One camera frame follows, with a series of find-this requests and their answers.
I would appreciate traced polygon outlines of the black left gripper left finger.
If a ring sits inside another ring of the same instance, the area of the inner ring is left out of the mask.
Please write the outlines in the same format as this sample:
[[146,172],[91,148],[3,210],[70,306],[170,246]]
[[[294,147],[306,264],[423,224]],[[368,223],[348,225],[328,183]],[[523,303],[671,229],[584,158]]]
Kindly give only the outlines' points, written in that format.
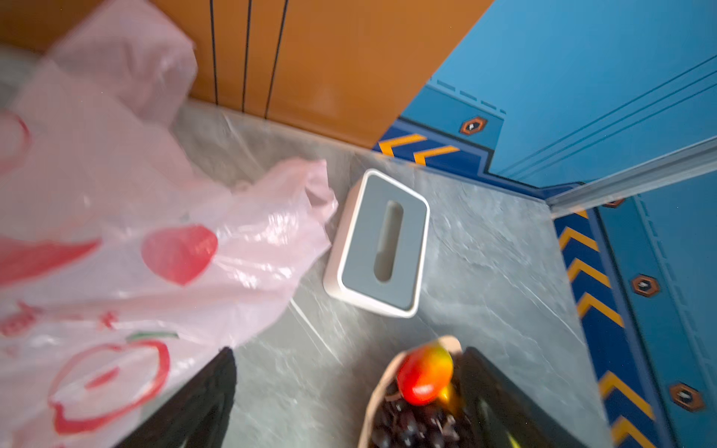
[[235,400],[236,364],[224,347],[119,447],[220,447]]

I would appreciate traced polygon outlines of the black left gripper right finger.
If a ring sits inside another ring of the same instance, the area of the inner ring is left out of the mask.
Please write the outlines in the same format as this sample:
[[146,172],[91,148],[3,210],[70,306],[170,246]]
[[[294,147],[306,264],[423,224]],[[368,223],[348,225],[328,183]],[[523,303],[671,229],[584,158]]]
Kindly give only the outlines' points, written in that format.
[[474,347],[460,357],[460,391],[478,447],[583,447]]

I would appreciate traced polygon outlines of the dark purple grape bunch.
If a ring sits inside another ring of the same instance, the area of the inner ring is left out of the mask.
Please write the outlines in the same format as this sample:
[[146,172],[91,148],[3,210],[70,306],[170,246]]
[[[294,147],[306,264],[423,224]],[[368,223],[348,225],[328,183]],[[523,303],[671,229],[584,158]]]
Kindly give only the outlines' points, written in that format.
[[409,404],[395,380],[375,413],[370,447],[480,447],[466,416],[456,416],[438,401]]

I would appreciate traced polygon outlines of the pink plastic bag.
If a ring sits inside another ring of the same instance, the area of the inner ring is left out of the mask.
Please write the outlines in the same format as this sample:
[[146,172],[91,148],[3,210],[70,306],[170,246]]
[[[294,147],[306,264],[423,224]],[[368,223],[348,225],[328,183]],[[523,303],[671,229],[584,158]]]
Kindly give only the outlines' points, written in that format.
[[171,133],[192,41],[108,1],[1,114],[1,444],[110,447],[278,320],[329,248],[327,164],[228,188]]

